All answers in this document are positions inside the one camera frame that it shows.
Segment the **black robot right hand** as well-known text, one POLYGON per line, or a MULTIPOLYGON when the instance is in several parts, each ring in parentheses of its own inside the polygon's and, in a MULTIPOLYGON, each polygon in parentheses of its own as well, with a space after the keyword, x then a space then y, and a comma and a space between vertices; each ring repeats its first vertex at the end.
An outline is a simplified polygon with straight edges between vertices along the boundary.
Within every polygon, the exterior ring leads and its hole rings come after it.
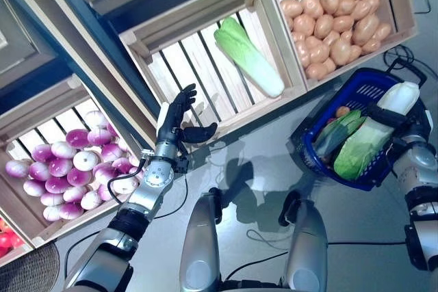
POLYGON ((376 103, 370 103, 367 107, 368 116, 371 119, 394 128, 393 136, 402 138, 416 135, 428 141, 432 127, 426 110, 427 108, 421 99, 417 100, 408 114, 405 115, 383 109, 376 103))

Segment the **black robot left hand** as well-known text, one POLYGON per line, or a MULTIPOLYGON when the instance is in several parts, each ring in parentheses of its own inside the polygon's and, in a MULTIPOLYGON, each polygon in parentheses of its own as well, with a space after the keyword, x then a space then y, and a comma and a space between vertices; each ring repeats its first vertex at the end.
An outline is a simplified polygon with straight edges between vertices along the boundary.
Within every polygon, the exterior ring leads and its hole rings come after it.
POLYGON ((191 109, 197 95, 196 84, 192 83, 180 91, 174 101, 169 105, 164 117, 164 122, 157 132, 157 142, 169 141, 177 146, 179 142, 199 144, 206 142, 214 136, 218 128, 216 122, 207 127, 186 127, 181 128, 183 115, 191 109))

